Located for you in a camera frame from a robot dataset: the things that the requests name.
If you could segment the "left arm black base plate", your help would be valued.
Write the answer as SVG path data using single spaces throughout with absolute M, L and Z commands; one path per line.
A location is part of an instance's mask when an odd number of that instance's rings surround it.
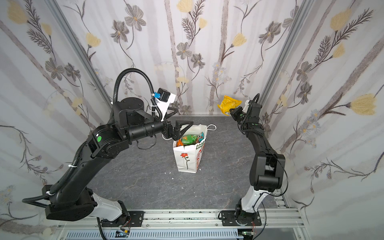
M 141 227 L 144 214 L 144 211 L 128 211 L 114 221 L 101 220 L 101 225 L 102 227 Z

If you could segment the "white paper bag red flower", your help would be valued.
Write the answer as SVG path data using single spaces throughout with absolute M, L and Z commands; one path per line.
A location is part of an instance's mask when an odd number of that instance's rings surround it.
M 199 135 L 204 133 L 204 139 L 195 145 L 176 147 L 177 141 L 173 142 L 173 152 L 176 165 L 179 172 L 195 174 L 202 160 L 205 143 L 207 140 L 208 131 L 215 131 L 216 125 L 193 125 L 183 135 Z

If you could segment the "yellow snack packet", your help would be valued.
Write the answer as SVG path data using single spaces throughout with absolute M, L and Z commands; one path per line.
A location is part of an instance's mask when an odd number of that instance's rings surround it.
M 238 106 L 241 105 L 241 103 L 242 103 L 241 100 L 236 100 L 229 96 L 224 96 L 222 102 L 218 105 L 218 108 L 224 115 L 229 116 L 230 109 L 237 108 Z

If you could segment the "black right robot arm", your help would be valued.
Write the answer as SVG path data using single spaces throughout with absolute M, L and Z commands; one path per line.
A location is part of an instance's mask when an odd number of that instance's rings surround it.
M 267 132 L 260 123 L 261 108 L 255 99 L 248 101 L 245 108 L 230 109 L 241 133 L 250 140 L 255 151 L 249 174 L 250 187 L 235 210 L 235 220 L 239 225 L 255 222 L 264 198 L 282 187 L 285 175 L 285 157 L 278 154 L 267 139 Z

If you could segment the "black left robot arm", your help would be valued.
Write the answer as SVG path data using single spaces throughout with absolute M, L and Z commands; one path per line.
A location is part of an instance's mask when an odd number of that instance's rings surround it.
M 74 222 L 87 216 L 102 218 L 112 227 L 130 219 L 122 201 L 99 197 L 87 187 L 97 173 L 134 142 L 156 134 L 175 141 L 192 127 L 192 121 L 176 121 L 175 126 L 164 119 L 155 120 L 144 111 L 144 102 L 125 98 L 113 103 L 112 121 L 99 126 L 75 154 L 75 162 L 59 182 L 51 186 L 45 208 L 48 220 Z

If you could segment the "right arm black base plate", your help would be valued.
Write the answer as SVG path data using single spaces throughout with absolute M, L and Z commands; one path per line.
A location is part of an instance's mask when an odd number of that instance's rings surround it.
M 247 213 L 223 210 L 218 214 L 223 227 L 253 227 L 261 226 L 262 221 L 259 213 Z

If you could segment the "green snack packet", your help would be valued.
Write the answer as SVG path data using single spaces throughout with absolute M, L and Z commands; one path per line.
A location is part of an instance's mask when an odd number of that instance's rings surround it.
M 181 138 L 181 142 L 183 146 L 190 146 L 200 143 L 204 138 L 204 133 L 199 135 L 185 135 Z

